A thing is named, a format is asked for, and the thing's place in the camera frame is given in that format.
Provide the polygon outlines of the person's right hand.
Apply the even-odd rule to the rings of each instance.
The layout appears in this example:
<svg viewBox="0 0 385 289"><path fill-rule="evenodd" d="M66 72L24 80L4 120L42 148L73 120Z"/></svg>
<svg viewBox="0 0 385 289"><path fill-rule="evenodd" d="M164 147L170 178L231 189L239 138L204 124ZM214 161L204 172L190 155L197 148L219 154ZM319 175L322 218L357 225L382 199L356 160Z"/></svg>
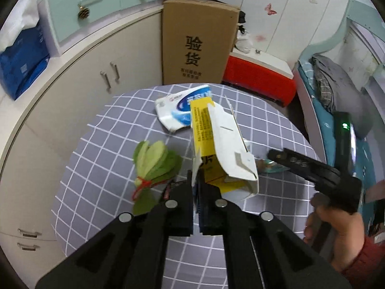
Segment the person's right hand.
<svg viewBox="0 0 385 289"><path fill-rule="evenodd" d="M311 199L314 212L306 221L303 241L309 244L314 239L315 221L329 223L337 232L334 241L334 256L331 265L338 271L346 269L359 255L365 243L364 221L360 213L347 213L326 205L327 197L316 193Z"/></svg>

